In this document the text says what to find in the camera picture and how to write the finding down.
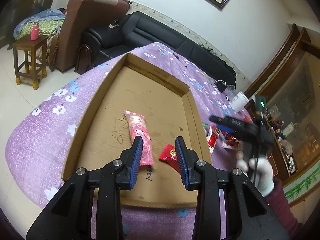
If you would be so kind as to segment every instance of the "white glove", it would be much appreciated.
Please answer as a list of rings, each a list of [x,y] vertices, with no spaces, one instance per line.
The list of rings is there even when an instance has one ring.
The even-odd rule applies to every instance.
[[[246,176],[247,172],[249,171],[249,167],[247,163],[243,160],[243,153],[237,154],[237,164],[236,167],[238,169],[241,169]],[[249,166],[253,170],[256,168],[256,159],[250,159],[249,160]],[[256,172],[256,181],[255,181],[255,187],[258,189],[258,191],[261,193],[262,196],[268,196],[274,189],[275,184],[273,183],[273,170],[272,166],[269,163],[267,158],[260,157],[258,158],[258,166],[257,166],[257,172]],[[254,174],[251,177],[251,182],[253,183]]]

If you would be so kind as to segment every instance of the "black leather sofa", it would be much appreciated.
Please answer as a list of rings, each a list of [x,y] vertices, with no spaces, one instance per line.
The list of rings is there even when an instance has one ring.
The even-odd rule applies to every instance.
[[[236,73],[223,60],[142,12],[126,15],[113,29],[99,26],[84,31],[75,71],[82,74],[134,48],[157,41],[196,64],[212,78],[236,85]]]

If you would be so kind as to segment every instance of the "tile floor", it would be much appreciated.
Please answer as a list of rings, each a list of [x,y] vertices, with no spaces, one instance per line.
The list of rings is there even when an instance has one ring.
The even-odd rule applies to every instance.
[[[19,62],[24,61],[24,52],[18,51]],[[12,130],[44,99],[79,76],[74,69],[66,73],[51,72],[40,79],[39,89],[34,90],[32,80],[21,78],[17,85],[13,68],[13,50],[7,46],[0,49],[0,207],[15,229],[26,237],[27,231],[41,209],[19,189],[4,158],[4,149]]]

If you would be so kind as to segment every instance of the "decorative wall border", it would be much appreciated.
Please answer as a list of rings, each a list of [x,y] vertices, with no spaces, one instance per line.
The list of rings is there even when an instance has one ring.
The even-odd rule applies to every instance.
[[[216,47],[214,47],[209,41],[201,37],[199,34],[195,33],[193,30],[189,29],[185,25],[181,24],[180,22],[170,18],[167,15],[164,15],[152,8],[149,8],[147,6],[144,6],[137,2],[132,2],[132,5],[130,6],[130,10],[128,11],[128,14],[133,13],[135,11],[141,11],[144,14],[147,14],[148,16],[158,20],[159,22],[169,26],[170,28],[176,30],[177,32],[183,34],[184,36],[188,37],[192,41],[194,41],[197,44],[203,44],[205,48],[212,48],[211,53],[216,55],[218,58],[222,59],[234,69],[234,71],[237,74],[236,83],[241,80],[241,89],[245,89],[246,87],[249,87],[251,85],[251,82],[248,80],[248,78],[235,66],[235,64],[232,63],[231,60],[229,60],[224,54],[222,54]]]
[[[320,181],[320,160],[299,178],[283,188],[288,202],[298,200]]]

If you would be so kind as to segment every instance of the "cardboard box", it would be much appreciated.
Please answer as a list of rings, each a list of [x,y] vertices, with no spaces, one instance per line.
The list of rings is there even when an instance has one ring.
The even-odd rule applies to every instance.
[[[180,174],[159,161],[164,147],[183,136],[188,148],[212,163],[195,100],[185,83],[131,53],[119,60],[92,97],[73,137],[62,179],[67,180],[79,167],[102,168],[131,147],[124,110],[146,117],[155,164],[140,167],[134,189],[121,191],[121,203],[196,206],[197,192],[186,191]]]

